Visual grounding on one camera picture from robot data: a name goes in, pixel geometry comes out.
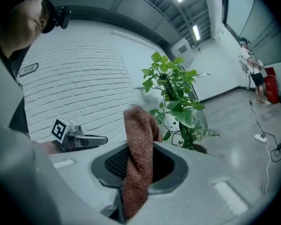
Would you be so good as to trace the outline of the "red box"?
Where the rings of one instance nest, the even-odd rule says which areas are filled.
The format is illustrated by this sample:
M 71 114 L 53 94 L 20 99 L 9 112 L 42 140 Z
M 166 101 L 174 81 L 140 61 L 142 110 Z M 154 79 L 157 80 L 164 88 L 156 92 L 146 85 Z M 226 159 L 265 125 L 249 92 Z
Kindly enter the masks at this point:
M 276 73 L 273 67 L 266 67 L 267 76 L 265 80 L 266 95 L 269 102 L 276 104 L 279 102 L 278 85 L 276 81 Z

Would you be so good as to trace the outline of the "brown cleaning cloth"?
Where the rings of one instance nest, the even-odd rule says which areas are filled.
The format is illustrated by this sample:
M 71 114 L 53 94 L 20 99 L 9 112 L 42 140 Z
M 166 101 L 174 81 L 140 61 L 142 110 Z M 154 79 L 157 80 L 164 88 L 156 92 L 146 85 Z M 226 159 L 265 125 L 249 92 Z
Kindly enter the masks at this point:
M 159 125 L 153 115 L 140 106 L 123 112 L 126 141 L 130 151 L 122 186 L 123 209 L 132 218 L 148 198 L 153 182 L 153 144 L 161 142 Z

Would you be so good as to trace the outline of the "person's left forearm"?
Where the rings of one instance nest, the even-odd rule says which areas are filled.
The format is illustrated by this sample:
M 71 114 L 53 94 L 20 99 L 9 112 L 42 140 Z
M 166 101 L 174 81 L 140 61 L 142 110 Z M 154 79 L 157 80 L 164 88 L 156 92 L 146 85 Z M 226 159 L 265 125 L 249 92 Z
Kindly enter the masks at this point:
M 63 152 L 63 149 L 61 147 L 61 144 L 57 141 L 51 141 L 51 142 L 43 142 L 43 143 L 38 143 L 40 146 L 42 146 L 46 152 L 50 154 L 59 154 Z

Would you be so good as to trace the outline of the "green potted plant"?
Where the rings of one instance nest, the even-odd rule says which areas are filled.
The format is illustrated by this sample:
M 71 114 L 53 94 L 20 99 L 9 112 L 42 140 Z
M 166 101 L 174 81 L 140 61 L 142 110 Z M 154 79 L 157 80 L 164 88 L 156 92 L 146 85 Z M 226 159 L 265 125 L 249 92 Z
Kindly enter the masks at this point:
M 138 88 L 148 93 L 158 90 L 162 101 L 158 109 L 150 111 L 157 123 L 164 126 L 163 140 L 171 140 L 174 146 L 207 154 L 207 149 L 199 143 L 206 136 L 215 137 L 218 133 L 208 127 L 203 113 L 205 106 L 197 99 L 190 98 L 194 91 L 191 86 L 197 78 L 207 76 L 196 70 L 185 71 L 181 57 L 169 60 L 159 52 L 151 55 L 152 64 L 142 69 L 144 82 Z

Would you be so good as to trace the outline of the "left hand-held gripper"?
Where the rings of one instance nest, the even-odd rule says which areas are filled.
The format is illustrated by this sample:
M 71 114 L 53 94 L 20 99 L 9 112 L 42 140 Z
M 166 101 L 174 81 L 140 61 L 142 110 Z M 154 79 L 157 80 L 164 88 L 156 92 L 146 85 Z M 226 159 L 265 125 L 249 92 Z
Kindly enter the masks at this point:
M 73 145 L 70 145 L 70 140 L 77 135 L 82 135 L 83 131 L 80 125 L 73 124 L 72 122 L 57 117 L 52 126 L 51 135 L 61 143 L 61 147 L 65 152 L 71 151 Z M 95 148 L 104 145 L 108 142 L 106 136 L 98 135 L 83 135 L 82 145 L 86 148 Z

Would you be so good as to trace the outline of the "dark wall number plate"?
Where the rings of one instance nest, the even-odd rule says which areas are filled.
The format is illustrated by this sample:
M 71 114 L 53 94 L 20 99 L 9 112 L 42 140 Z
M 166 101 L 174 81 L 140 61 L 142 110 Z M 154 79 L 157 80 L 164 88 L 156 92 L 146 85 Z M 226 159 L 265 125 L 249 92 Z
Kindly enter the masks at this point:
M 23 76 L 29 75 L 29 74 L 37 71 L 38 67 L 39 67 L 38 63 L 34 63 L 29 66 L 22 67 L 19 71 L 18 76 L 23 77 Z

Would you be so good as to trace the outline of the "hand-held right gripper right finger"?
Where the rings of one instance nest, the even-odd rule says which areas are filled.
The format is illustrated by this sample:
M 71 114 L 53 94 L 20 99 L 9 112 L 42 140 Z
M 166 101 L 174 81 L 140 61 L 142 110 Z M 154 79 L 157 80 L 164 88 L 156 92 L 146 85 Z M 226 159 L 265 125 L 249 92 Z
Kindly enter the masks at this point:
M 275 193 L 267 195 L 220 160 L 158 142 L 188 166 L 185 180 L 172 192 L 152 195 L 131 225 L 252 225 Z

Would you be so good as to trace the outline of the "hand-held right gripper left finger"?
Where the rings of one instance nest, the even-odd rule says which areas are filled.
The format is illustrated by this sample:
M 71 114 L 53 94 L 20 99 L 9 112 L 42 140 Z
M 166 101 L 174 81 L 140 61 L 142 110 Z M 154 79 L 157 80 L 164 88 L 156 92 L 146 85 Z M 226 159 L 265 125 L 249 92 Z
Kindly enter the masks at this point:
M 49 193 L 48 225 L 124 225 L 118 187 L 111 187 L 113 174 L 105 160 L 127 147 L 126 142 L 98 148 L 47 155 L 35 147 L 40 182 Z

